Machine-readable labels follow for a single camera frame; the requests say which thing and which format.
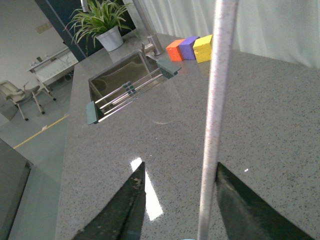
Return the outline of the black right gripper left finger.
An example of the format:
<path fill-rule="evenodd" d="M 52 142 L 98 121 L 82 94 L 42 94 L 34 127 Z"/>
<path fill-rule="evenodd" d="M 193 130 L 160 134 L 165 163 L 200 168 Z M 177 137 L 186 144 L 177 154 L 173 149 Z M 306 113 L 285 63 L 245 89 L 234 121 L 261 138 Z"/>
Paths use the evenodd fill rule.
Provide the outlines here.
<path fill-rule="evenodd" d="M 100 213 L 74 240 L 139 240 L 146 209 L 145 163 L 129 176 Z"/>

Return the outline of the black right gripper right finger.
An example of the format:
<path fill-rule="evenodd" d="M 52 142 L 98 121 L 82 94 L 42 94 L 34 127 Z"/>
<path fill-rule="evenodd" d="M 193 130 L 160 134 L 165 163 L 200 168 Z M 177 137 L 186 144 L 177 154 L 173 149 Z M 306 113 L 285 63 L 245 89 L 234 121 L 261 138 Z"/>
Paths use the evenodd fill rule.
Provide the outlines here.
<path fill-rule="evenodd" d="M 217 202 L 230 240 L 311 240 L 221 162 L 216 171 Z"/>

